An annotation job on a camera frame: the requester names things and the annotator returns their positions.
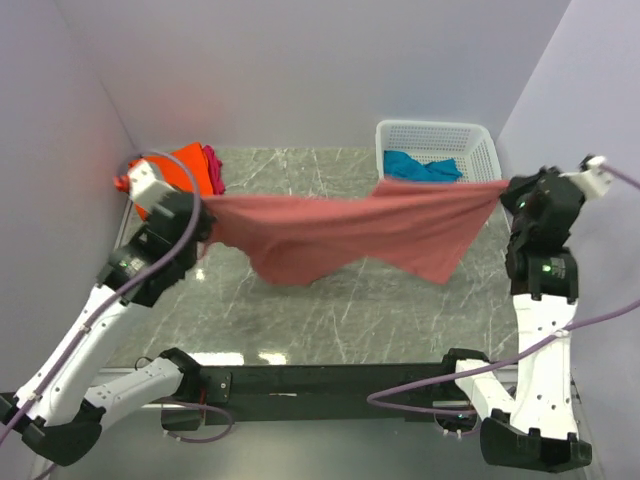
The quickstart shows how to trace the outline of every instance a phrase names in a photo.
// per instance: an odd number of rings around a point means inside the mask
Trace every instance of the gray marble surface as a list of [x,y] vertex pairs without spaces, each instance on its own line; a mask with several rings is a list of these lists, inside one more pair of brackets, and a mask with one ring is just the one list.
[[[218,155],[229,194],[363,197],[378,180],[372,149]],[[139,224],[132,212],[124,238]],[[134,327],[109,366],[130,367],[172,346],[211,365],[429,362],[451,347],[506,358],[517,351],[503,266],[507,239],[499,207],[444,286],[365,259],[309,287],[274,287],[242,252],[217,244]]]

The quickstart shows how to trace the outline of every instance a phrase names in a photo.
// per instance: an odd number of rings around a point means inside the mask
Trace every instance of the plastic basket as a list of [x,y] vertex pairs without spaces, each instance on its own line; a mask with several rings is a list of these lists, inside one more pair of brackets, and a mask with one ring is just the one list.
[[385,150],[400,150],[420,163],[453,158],[463,174],[458,182],[502,178],[498,154],[486,128],[471,123],[384,120],[376,129],[376,163],[384,175]]

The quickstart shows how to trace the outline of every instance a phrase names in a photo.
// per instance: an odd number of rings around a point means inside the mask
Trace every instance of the gray floor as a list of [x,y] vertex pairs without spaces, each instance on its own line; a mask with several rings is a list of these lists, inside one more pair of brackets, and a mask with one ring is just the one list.
[[[227,194],[363,197],[378,180],[371,149],[218,154]],[[132,213],[125,238],[139,223]],[[215,245],[135,326],[109,366],[130,367],[172,346],[210,365],[429,362],[451,347],[506,358],[517,350],[507,240],[498,208],[445,286],[366,259],[310,287],[273,287],[243,253]]]

